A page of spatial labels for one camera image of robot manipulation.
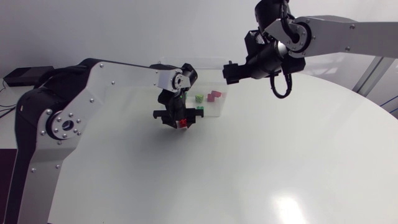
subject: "white wall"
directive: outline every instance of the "white wall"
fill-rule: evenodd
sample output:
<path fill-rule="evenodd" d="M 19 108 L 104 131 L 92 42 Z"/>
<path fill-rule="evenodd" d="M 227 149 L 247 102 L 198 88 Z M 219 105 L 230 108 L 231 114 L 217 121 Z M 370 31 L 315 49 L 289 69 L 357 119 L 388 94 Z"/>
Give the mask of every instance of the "white wall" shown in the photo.
<path fill-rule="evenodd" d="M 16 67 L 64 67 L 87 57 L 143 65 L 161 57 L 225 57 L 243 63 L 243 39 L 257 27 L 258 1 L 2 0 L 0 77 Z M 290 3 L 297 17 L 331 14 L 358 21 L 398 21 L 397 6 L 388 0 Z M 372 59 L 349 54 L 308 58 L 304 73 L 351 89 Z M 398 95 L 398 75 L 386 77 L 369 96 L 379 104 Z"/>

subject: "small cube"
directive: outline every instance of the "small cube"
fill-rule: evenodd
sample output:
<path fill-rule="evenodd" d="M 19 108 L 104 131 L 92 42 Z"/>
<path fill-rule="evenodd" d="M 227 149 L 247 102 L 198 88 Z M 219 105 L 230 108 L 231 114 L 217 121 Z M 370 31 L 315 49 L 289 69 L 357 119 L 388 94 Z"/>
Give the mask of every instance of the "small cube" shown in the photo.
<path fill-rule="evenodd" d="M 214 97 L 221 97 L 221 93 L 220 92 L 218 92 L 218 91 L 211 91 L 211 94 L 214 96 Z"/>
<path fill-rule="evenodd" d="M 205 99 L 205 97 L 203 95 L 199 95 L 198 94 L 198 95 L 195 96 L 195 101 L 197 103 L 202 103 L 204 99 Z"/>
<path fill-rule="evenodd" d="M 212 94 L 207 94 L 207 102 L 214 102 L 215 97 Z"/>
<path fill-rule="evenodd" d="M 187 127 L 187 119 L 182 119 L 179 121 L 179 123 L 180 123 L 180 128 Z"/>

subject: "green cube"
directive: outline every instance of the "green cube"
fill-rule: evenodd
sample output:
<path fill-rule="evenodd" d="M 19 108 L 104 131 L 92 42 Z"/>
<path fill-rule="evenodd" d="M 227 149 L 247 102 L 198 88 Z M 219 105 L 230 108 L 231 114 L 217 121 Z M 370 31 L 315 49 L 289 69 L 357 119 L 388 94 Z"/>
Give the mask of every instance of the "green cube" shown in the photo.
<path fill-rule="evenodd" d="M 205 97 L 203 95 L 199 95 L 198 94 L 198 95 L 195 96 L 195 101 L 197 103 L 202 103 L 204 99 L 205 99 Z"/>

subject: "black device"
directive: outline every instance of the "black device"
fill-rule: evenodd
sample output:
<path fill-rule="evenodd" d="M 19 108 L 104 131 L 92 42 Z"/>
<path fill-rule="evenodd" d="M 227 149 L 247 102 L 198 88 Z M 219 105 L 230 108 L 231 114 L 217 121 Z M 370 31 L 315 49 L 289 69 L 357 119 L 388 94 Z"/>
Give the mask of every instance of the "black device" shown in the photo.
<path fill-rule="evenodd" d="M 54 70 L 53 66 L 17 68 L 4 77 L 9 86 L 32 86 L 36 85 L 40 77 Z"/>
<path fill-rule="evenodd" d="M 223 69 L 227 84 L 239 83 L 243 78 L 270 78 L 272 91 L 278 98 L 287 97 L 292 91 L 292 73 L 302 71 L 305 67 L 304 58 L 293 58 L 284 45 L 270 36 L 265 29 L 277 19 L 282 21 L 285 33 L 293 40 L 299 41 L 299 35 L 293 33 L 289 27 L 289 20 L 294 17 L 289 12 L 286 0 L 262 0 L 255 8 L 258 30 L 251 30 L 244 38 L 248 56 L 246 64 L 238 65 L 229 62 Z M 283 72 L 287 83 L 284 95 L 277 92 L 274 78 Z"/>
<path fill-rule="evenodd" d="M 150 68 L 158 69 L 158 70 L 172 70 L 177 67 L 171 65 L 151 65 Z M 190 80 L 190 86 L 198 79 L 198 74 L 195 69 L 188 63 L 185 63 L 182 67 L 182 75 L 188 77 Z M 165 105 L 166 110 L 156 110 L 154 111 L 154 118 L 161 117 L 163 124 L 167 124 L 170 127 L 178 128 L 177 121 L 186 122 L 187 128 L 189 128 L 192 124 L 196 123 L 197 116 L 204 116 L 203 110 L 198 110 L 195 108 L 187 108 L 185 105 L 186 100 L 186 92 L 190 88 L 182 88 L 177 93 L 172 93 L 167 90 L 162 90 L 157 101 L 163 105 Z"/>

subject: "robotic arm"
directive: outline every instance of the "robotic arm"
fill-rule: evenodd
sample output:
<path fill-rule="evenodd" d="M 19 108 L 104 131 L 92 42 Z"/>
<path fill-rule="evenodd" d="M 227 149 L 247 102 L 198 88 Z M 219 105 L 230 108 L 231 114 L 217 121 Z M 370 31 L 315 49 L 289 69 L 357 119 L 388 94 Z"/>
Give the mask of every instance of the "robotic arm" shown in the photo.
<path fill-rule="evenodd" d="M 185 92 L 197 78 L 189 64 L 142 67 L 97 59 L 43 75 L 16 106 L 18 151 L 5 223 L 47 223 L 62 162 L 101 108 L 107 88 L 159 87 L 158 102 L 166 110 L 154 111 L 154 118 L 173 128 L 186 119 L 189 128 L 203 117 L 203 110 L 185 106 Z"/>
<path fill-rule="evenodd" d="M 337 16 L 294 18 L 288 0 L 262 0 L 255 8 L 258 30 L 245 37 L 245 65 L 224 66 L 227 84 L 243 78 L 270 78 L 276 97 L 292 90 L 291 74 L 305 68 L 304 57 L 346 52 L 398 58 L 396 22 L 356 22 Z M 284 95 L 277 92 L 274 77 L 282 72 L 287 82 Z"/>
<path fill-rule="evenodd" d="M 355 22 L 335 16 L 294 18 L 286 0 L 262 0 L 256 6 L 258 30 L 245 38 L 246 64 L 224 66 L 227 84 L 243 78 L 270 78 L 274 94 L 285 98 L 292 91 L 292 73 L 305 68 L 304 57 L 348 52 L 398 57 L 396 22 Z M 274 78 L 283 72 L 284 95 Z M 203 110 L 185 106 L 185 92 L 197 79 L 188 64 L 181 68 L 142 67 L 87 59 L 73 67 L 46 73 L 34 90 L 16 106 L 17 159 L 12 176 L 5 224 L 46 223 L 62 162 L 77 147 L 85 126 L 103 104 L 105 90 L 117 86 L 157 86 L 163 89 L 158 102 L 166 110 L 154 118 L 177 128 L 184 120 L 195 123 Z"/>

